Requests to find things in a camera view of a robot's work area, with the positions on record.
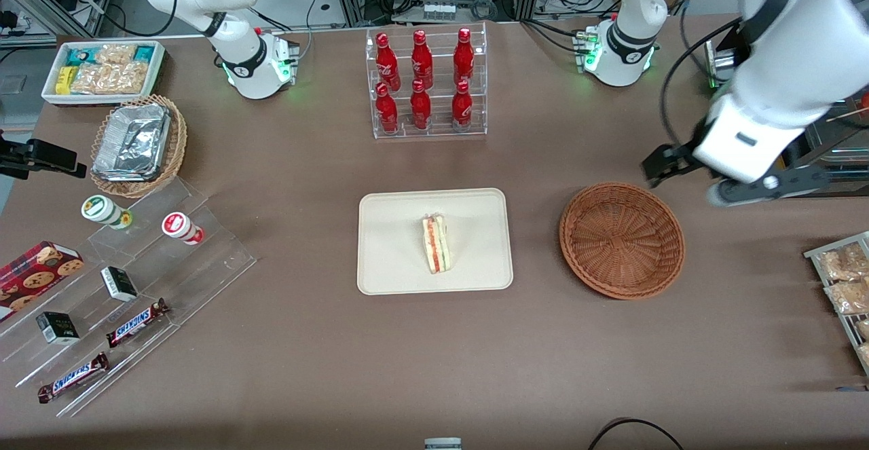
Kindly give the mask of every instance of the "red soda bottle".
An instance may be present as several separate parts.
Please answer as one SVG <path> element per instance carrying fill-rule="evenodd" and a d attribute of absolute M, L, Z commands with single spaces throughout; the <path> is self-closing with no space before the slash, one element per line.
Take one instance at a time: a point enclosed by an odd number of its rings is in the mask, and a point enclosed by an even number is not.
<path fill-rule="evenodd" d="M 474 48 L 471 47 L 471 30 L 466 27 L 459 29 L 459 44 L 453 53 L 453 80 L 456 85 L 462 79 L 471 81 L 474 76 Z"/>
<path fill-rule="evenodd" d="M 389 48 L 389 38 L 385 33 L 378 33 L 377 41 L 377 72 L 381 81 L 389 86 L 392 92 L 398 92 L 401 88 L 401 77 L 398 76 L 398 58 L 392 48 Z"/>
<path fill-rule="evenodd" d="M 383 132 L 386 134 L 396 134 L 398 132 L 398 107 L 395 106 L 395 101 L 389 95 L 389 89 L 383 82 L 378 82 L 375 86 L 377 92 L 377 116 L 380 119 Z"/>
<path fill-rule="evenodd" d="M 413 110 L 413 125 L 425 131 L 432 123 L 432 101 L 426 94 L 422 79 L 413 81 L 413 95 L 410 96 L 410 109 Z"/>
<path fill-rule="evenodd" d="M 473 104 L 474 100 L 468 94 L 468 81 L 463 79 L 456 85 L 456 95 L 453 96 L 453 129 L 456 132 L 468 131 Z"/>
<path fill-rule="evenodd" d="M 413 78 L 421 79 L 426 89 L 435 84 L 435 69 L 432 64 L 432 50 L 426 44 L 426 32 L 422 29 L 413 31 L 413 54 L 410 55 L 413 63 Z"/>

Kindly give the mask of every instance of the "table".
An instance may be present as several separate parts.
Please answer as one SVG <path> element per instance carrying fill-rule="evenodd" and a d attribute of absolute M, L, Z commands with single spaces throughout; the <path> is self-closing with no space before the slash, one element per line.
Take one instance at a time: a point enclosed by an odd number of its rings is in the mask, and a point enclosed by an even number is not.
<path fill-rule="evenodd" d="M 689 32 L 726 19 L 688 18 Z M 523 26 L 488 30 L 489 134 L 435 143 L 372 138 L 364 31 L 317 33 L 298 85 L 263 101 L 227 85 L 205 39 L 165 39 L 162 93 L 189 126 L 182 176 L 261 260 L 73 419 L 4 386 L 2 447 L 404 449 L 454 435 L 468 450 L 584 448 L 636 416 L 693 448 L 865 448 L 869 396 L 832 391 L 865 379 L 801 252 L 866 230 L 866 199 L 717 209 L 703 172 L 671 179 L 654 192 L 682 222 L 682 276 L 646 301 L 598 295 L 561 258 L 559 216 L 581 187 L 642 183 L 640 162 L 665 142 L 657 98 L 682 53 L 676 24 L 630 88 L 577 75 Z M 673 122 L 688 136 L 706 108 L 687 62 Z M 35 137 L 87 157 L 105 113 L 47 105 Z M 0 216 L 2 262 L 96 229 L 78 213 L 90 181 L 31 177 Z M 512 286 L 356 289 L 365 194 L 465 187 L 506 194 Z M 667 448 L 641 428 L 614 433 Z"/>

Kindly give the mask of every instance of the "acrylic bottle rack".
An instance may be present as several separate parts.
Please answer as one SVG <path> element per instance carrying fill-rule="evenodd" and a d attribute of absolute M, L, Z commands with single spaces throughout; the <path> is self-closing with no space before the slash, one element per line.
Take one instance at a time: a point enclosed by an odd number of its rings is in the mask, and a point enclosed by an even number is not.
<path fill-rule="evenodd" d="M 453 129 L 453 96 L 456 95 L 456 83 L 453 80 L 453 52 L 458 43 L 459 29 L 468 27 L 471 30 L 471 45 L 474 48 L 474 77 L 469 81 L 468 93 L 474 101 L 471 107 L 471 125 L 468 131 L 456 132 Z M 410 55 L 413 53 L 413 28 L 406 26 L 382 27 L 369 29 L 366 34 L 365 62 L 367 78 L 369 78 L 369 100 L 371 101 L 371 122 L 375 138 L 426 138 L 438 136 L 441 138 L 463 137 L 468 135 L 486 134 L 488 129 L 487 114 L 487 35 L 485 24 L 465 25 L 434 25 L 425 26 L 426 42 L 432 50 L 434 61 L 434 86 L 428 89 L 432 103 L 432 123 L 426 131 L 421 131 L 413 125 L 413 114 L 410 109 L 410 96 L 413 94 L 413 67 Z M 380 125 L 375 107 L 375 85 L 380 81 L 377 73 L 377 45 L 373 41 L 378 33 L 389 36 L 389 45 L 398 58 L 398 73 L 401 77 L 401 89 L 392 92 L 392 98 L 398 107 L 398 132 L 385 134 Z"/>
<path fill-rule="evenodd" d="M 251 268 L 257 260 L 205 203 L 201 193 L 175 178 L 130 207 L 130 227 L 120 231 L 102 227 L 78 246 L 85 267 L 0 325 L 0 371 L 7 381 L 32 392 L 33 404 L 38 404 L 40 386 L 105 352 L 108 372 L 85 379 L 43 405 L 56 416 L 74 416 Z M 162 219 L 174 211 L 184 212 L 205 231 L 201 243 L 186 245 L 162 233 Z M 134 301 L 109 297 L 100 276 L 106 265 L 127 271 L 138 291 Z M 168 313 L 109 348 L 106 333 L 160 298 L 170 308 Z M 81 339 L 66 347 L 46 343 L 35 322 L 42 311 L 68 314 Z"/>

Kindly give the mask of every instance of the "cookie box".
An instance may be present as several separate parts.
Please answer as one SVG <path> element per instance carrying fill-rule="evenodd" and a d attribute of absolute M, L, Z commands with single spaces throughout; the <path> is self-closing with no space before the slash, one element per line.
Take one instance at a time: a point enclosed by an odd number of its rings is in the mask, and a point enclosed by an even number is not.
<path fill-rule="evenodd" d="M 0 268 L 0 322 L 83 267 L 78 252 L 41 242 Z"/>

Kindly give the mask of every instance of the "robotic arm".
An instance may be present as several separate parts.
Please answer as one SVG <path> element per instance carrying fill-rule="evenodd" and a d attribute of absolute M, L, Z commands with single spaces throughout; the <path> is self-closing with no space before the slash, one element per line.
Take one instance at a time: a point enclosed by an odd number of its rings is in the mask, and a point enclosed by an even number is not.
<path fill-rule="evenodd" d="M 653 187 L 708 166 L 726 177 L 709 202 L 732 206 L 828 184 L 819 166 L 779 170 L 773 162 L 832 104 L 869 83 L 869 0 L 743 0 L 742 13 L 750 56 L 685 149 L 659 147 L 643 162 Z"/>
<path fill-rule="evenodd" d="M 621 0 L 617 20 L 587 27 L 581 69 L 606 85 L 628 86 L 648 69 L 652 46 L 667 19 L 664 0 Z"/>
<path fill-rule="evenodd" d="M 247 98 L 266 98 L 295 81 L 298 47 L 258 33 L 241 12 L 257 0 L 148 0 L 208 37 L 229 82 Z"/>

